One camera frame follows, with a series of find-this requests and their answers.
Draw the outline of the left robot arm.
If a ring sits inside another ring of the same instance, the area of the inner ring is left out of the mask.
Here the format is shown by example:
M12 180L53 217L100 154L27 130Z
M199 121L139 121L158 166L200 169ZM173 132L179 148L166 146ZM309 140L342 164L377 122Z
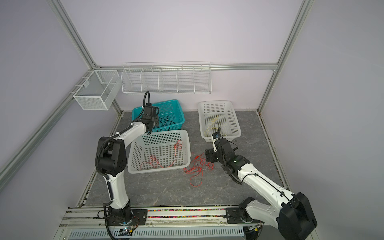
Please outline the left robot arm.
M124 172L128 159L126 148L143 134L150 135L159 126L159 110L150 102L150 92L144 94L142 110L124 130L98 142L95 167L107 185L109 201L103 204L105 218L115 217L127 225L133 218L126 192Z

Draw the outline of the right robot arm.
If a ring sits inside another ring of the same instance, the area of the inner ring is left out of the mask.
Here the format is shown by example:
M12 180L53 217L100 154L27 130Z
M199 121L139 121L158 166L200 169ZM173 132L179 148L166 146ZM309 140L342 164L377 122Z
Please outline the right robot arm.
M205 151L210 163L219 162L224 172L237 184L246 184L268 203L252 197L242 201L234 212L227 212L230 222L259 221L279 230L286 240L305 240L318 223L309 199L301 192L294 194L262 174L245 157L235 153L231 141L218 129L211 135L213 148Z

